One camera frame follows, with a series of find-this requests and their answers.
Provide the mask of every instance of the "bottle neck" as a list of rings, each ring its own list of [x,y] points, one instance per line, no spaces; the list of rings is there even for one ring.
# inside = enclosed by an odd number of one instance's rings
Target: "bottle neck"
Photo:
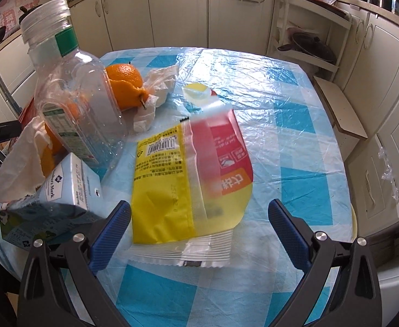
[[[28,40],[28,54],[39,77],[50,73],[69,53],[78,50],[74,28],[66,18]]]

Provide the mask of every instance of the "plastic table cover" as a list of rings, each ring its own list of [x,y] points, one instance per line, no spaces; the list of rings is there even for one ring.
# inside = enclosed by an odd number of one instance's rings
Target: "plastic table cover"
[[[313,231],[351,241],[352,219],[342,157],[328,117],[307,75],[293,63],[227,50],[149,48],[108,53],[108,66],[131,62],[144,76],[177,63],[174,93],[157,109],[151,129],[130,135],[116,170],[104,178],[107,216],[129,200],[137,141],[199,111],[182,86],[201,82],[232,104],[251,158],[253,193],[235,227],[230,264],[224,268],[178,267],[128,261],[124,235],[98,279],[133,326],[267,326],[291,296],[302,271],[295,269],[268,221],[269,202],[279,198]],[[21,277],[26,252],[0,238],[0,262]],[[332,270],[309,320],[320,316],[334,284]],[[82,302],[68,273],[77,310]]]

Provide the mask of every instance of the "bottle on counter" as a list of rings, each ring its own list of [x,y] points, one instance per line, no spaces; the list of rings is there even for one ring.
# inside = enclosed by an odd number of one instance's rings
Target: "bottle on counter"
[[[66,0],[51,0],[22,20],[38,77],[34,105],[63,146],[102,178],[127,130],[105,67],[79,49],[70,15]]]

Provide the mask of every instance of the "crumpled tissue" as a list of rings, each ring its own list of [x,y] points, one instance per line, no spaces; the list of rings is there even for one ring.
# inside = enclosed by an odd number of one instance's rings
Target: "crumpled tissue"
[[[40,116],[23,129],[0,167],[0,203],[9,203],[36,193],[45,181],[41,157],[52,141]]]
[[[146,109],[138,108],[133,118],[135,132],[145,132],[151,127],[155,109],[161,106],[166,101],[167,94],[174,90],[178,70],[178,65],[172,65],[148,72],[143,81],[143,88],[148,91],[149,97],[145,102]]]

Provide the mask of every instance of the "cabinet handle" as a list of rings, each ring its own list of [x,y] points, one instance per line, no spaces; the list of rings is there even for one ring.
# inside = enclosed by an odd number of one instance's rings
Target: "cabinet handle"
[[[374,198],[372,196],[372,191],[370,190],[370,183],[369,183],[369,178],[368,178],[369,172],[367,170],[365,172],[365,176],[366,176],[366,189],[367,189],[367,192],[369,194],[369,197],[370,197],[373,205],[375,206],[375,200],[374,200]]]
[[[103,0],[103,9],[104,9],[104,12],[106,13],[106,15],[108,15],[109,14],[109,9],[107,8],[106,0]]]
[[[366,44],[365,44],[365,41],[366,41],[366,36],[367,36],[367,32],[368,32],[368,30],[369,30],[369,27],[370,27],[370,29],[371,29],[371,31],[372,31],[372,36],[371,36],[371,38],[370,38],[369,44],[366,45]],[[370,48],[370,46],[371,46],[371,44],[372,44],[372,40],[373,40],[373,33],[374,33],[373,24],[369,23],[369,24],[367,25],[366,32],[365,32],[364,37],[363,37],[363,48],[365,48],[365,49]]]
[[[364,21],[362,19],[360,19],[358,25],[357,25],[357,29],[356,29],[356,43],[359,43],[359,28],[360,25],[363,24],[364,25]]]
[[[95,1],[95,12],[98,15],[98,17],[101,17],[101,13],[98,12],[99,9],[100,9],[100,4],[98,4],[98,1]]]

